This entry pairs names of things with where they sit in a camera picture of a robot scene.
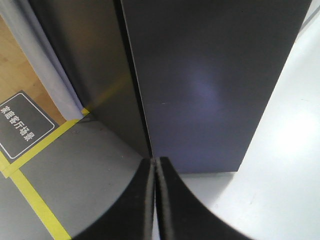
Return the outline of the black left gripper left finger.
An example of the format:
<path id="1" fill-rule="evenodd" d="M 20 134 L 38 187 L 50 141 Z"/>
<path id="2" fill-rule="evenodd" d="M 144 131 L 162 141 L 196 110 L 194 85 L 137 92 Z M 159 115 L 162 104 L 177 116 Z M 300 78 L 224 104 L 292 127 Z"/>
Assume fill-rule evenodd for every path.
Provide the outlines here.
<path id="1" fill-rule="evenodd" d="M 153 231 L 153 162 L 142 159 L 115 203 L 75 240 L 151 240 Z"/>

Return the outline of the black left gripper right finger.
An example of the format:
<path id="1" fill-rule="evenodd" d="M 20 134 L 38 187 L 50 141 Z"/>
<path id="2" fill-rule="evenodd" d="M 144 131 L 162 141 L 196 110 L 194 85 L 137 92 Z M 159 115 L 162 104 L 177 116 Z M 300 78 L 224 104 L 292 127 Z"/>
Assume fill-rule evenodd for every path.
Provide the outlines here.
<path id="1" fill-rule="evenodd" d="M 155 205 L 161 240 L 250 239 L 205 207 L 168 157 L 155 159 Z"/>

